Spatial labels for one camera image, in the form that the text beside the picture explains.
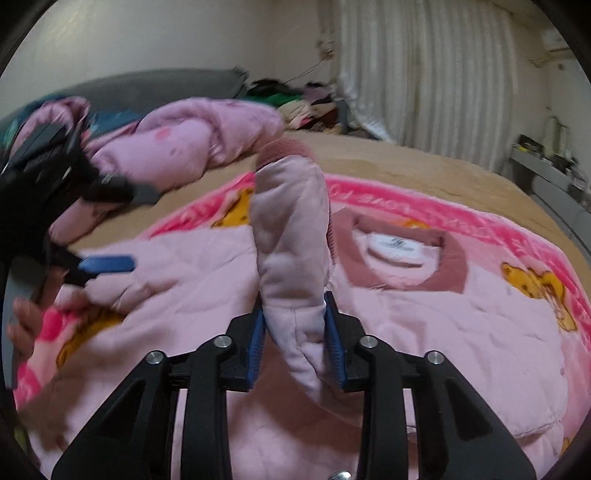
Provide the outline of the person left hand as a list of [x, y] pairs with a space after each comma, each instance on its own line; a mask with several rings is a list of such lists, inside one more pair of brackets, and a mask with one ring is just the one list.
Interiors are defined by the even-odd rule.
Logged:
[[14, 322], [6, 328], [11, 340], [16, 360], [23, 363], [34, 352], [34, 344], [40, 336], [43, 326], [43, 312], [49, 307], [57, 305], [64, 309], [77, 309], [87, 302], [82, 287], [63, 285], [65, 274], [62, 271], [51, 271], [42, 282], [40, 290], [33, 300], [18, 297], [13, 301]]

